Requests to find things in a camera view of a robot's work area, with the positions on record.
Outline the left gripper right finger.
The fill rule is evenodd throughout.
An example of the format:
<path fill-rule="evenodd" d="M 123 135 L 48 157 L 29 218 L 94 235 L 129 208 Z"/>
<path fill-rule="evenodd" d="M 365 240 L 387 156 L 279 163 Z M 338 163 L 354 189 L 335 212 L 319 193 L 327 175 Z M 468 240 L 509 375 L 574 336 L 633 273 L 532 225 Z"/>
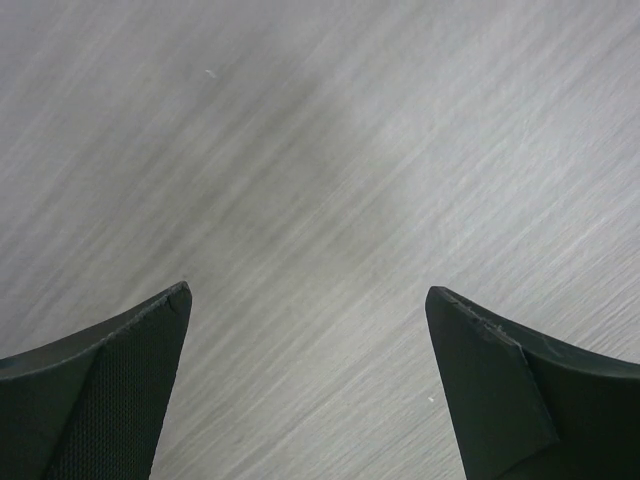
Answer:
<path fill-rule="evenodd" d="M 639 367 L 501 317 L 446 287 L 425 303 L 469 479 L 636 479 Z"/>

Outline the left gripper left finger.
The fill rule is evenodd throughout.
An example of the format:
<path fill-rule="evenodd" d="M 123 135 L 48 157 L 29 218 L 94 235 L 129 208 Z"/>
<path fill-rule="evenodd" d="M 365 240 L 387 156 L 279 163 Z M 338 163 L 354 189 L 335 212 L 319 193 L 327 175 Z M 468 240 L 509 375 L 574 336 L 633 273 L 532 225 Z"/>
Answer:
<path fill-rule="evenodd" d="M 4 479 L 149 478 L 192 307 L 186 282 L 1 361 Z"/>

